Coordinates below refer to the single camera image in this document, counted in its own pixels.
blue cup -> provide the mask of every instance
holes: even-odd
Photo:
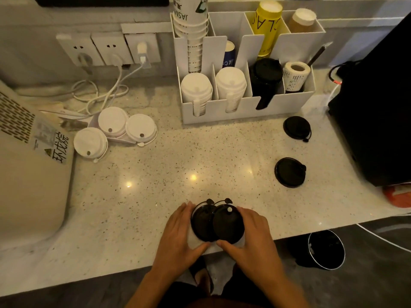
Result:
[[[223,68],[224,67],[234,67],[235,59],[235,45],[231,41],[227,41],[226,52],[224,54]]]

red object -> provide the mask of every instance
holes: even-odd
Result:
[[[411,184],[383,187],[383,193],[396,207],[411,207]]]

black cup lid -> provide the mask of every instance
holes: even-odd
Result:
[[[231,244],[241,239],[244,234],[244,222],[236,207],[229,204],[219,205],[213,215],[213,229],[219,239]]]
[[[286,119],[283,128],[285,133],[294,139],[306,139],[311,133],[311,126],[308,121],[298,116]]]
[[[277,162],[274,174],[281,185],[288,188],[301,186],[305,180],[307,167],[293,158],[283,158]]]
[[[254,64],[254,74],[266,83],[279,82],[282,79],[282,68],[278,60],[263,58]]]
[[[204,204],[191,216],[191,228],[202,241],[213,242],[218,239],[213,230],[213,212],[216,208],[214,204]]]

hand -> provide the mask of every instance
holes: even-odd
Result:
[[[237,248],[223,240],[218,240],[217,245],[237,262],[244,274],[260,290],[272,290],[280,285],[286,276],[270,234],[268,221],[253,210],[237,208],[244,221],[244,248]]]
[[[207,250],[210,243],[195,249],[187,244],[188,227],[194,204],[183,203],[169,218],[151,271],[168,283],[174,282],[185,270]]]

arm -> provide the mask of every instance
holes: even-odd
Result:
[[[169,218],[154,264],[144,276],[126,308],[155,308],[170,285],[207,250],[203,243],[192,250],[187,244],[188,227],[194,205],[183,203]]]
[[[237,262],[275,307],[309,308],[302,290],[285,275],[267,219],[250,209],[237,208],[244,221],[244,248],[222,240],[217,241],[218,246]]]

